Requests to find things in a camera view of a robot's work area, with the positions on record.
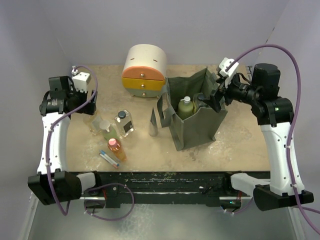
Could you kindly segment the amber bottle white cap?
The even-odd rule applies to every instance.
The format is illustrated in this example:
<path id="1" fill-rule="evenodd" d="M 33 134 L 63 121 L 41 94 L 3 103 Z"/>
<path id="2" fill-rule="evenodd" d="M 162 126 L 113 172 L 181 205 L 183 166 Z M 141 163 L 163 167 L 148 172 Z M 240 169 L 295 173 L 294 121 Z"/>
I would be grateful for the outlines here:
<path id="1" fill-rule="evenodd" d="M 95 113 L 94 115 L 86 116 L 83 121 L 93 135 L 98 135 L 101 132 L 100 123 L 102 120 L 101 115 Z"/>

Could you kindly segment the clear square bottle front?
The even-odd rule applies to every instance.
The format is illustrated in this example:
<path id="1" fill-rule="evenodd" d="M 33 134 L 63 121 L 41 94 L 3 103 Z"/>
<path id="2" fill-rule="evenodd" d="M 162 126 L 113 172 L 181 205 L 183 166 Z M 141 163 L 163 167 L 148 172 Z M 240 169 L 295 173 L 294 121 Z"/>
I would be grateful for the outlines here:
<path id="1" fill-rule="evenodd" d="M 209 105 L 203 102 L 205 99 L 205 95 L 202 92 L 196 93 L 193 96 L 193 105 L 194 105 L 194 112 L 197 112 L 200 108 L 208 108 Z"/>

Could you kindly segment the green pump lotion bottle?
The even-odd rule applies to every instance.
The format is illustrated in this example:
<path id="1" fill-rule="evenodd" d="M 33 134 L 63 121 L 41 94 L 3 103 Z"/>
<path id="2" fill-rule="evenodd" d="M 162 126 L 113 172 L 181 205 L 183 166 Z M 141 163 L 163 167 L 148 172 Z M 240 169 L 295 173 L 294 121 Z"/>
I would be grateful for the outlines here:
<path id="1" fill-rule="evenodd" d="M 189 96 L 185 96 L 180 100 L 177 109 L 177 115 L 185 120 L 193 115 L 194 105 Z"/>

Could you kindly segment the clear square bottle black label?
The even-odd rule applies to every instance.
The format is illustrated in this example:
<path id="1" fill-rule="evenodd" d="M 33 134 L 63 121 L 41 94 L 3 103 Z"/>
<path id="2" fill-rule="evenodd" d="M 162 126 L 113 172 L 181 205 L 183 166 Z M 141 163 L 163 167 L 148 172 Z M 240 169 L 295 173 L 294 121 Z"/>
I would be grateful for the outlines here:
<path id="1" fill-rule="evenodd" d="M 123 138 L 126 138 L 135 130 L 131 113 L 126 109 L 117 113 L 117 115 L 114 117 L 114 122 Z"/>

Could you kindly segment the green canvas bag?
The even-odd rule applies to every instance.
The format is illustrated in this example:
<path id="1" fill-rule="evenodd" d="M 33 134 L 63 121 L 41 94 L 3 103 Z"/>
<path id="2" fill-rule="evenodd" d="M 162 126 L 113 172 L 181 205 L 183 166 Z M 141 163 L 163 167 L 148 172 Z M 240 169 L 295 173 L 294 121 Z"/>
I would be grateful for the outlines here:
<path id="1" fill-rule="evenodd" d="M 227 115 L 224 100 L 216 112 L 207 103 L 187 119 L 178 116 L 178 105 L 184 97 L 191 100 L 199 94 L 206 98 L 218 90 L 217 76 L 204 68 L 189 77 L 168 77 L 157 101 L 161 127 L 168 127 L 177 151 L 215 141 L 215 134 Z"/>

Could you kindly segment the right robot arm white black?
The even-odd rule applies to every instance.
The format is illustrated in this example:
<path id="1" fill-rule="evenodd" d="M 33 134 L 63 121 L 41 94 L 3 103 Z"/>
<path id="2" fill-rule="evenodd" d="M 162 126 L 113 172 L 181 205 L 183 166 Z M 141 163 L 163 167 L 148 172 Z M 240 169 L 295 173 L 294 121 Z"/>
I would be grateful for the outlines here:
<path id="1" fill-rule="evenodd" d="M 233 173 L 222 183 L 223 192 L 233 196 L 241 191 L 253 197 L 261 211 L 312 203 L 314 195 L 302 183 L 294 138 L 290 134 L 293 105 L 289 99 L 278 95 L 280 70 L 274 64 L 259 63 L 254 67 L 252 79 L 242 83 L 243 74 L 238 73 L 237 68 L 238 63 L 224 59 L 217 67 L 219 87 L 203 98 L 203 102 L 217 113 L 222 110 L 222 104 L 230 105 L 232 101 L 251 106 L 266 143 L 270 179 L 255 178 L 244 172 Z"/>

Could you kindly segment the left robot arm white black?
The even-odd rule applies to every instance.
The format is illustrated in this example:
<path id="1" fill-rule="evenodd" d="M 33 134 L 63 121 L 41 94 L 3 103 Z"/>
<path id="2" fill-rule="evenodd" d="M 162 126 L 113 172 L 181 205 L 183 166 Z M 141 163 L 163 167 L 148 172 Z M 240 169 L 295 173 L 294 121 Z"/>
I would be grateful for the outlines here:
<path id="1" fill-rule="evenodd" d="M 103 184 L 93 172 L 73 174 L 67 167 L 67 132 L 71 114 L 94 115 L 97 91 L 88 98 L 91 75 L 49 78 L 47 91 L 39 106 L 43 124 L 43 145 L 36 175 L 28 177 L 28 187 L 43 205 L 77 200 L 87 191 L 98 196 Z"/>

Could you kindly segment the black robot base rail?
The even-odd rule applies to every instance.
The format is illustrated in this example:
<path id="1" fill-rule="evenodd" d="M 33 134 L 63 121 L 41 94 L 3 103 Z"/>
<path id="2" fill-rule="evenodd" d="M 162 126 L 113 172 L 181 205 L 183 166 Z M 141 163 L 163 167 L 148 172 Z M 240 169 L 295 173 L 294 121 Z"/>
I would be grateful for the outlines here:
<path id="1" fill-rule="evenodd" d="M 99 172 L 98 186 L 86 200 L 105 200 L 107 208 L 122 204 L 237 206 L 248 195 L 234 190 L 223 171 Z"/>

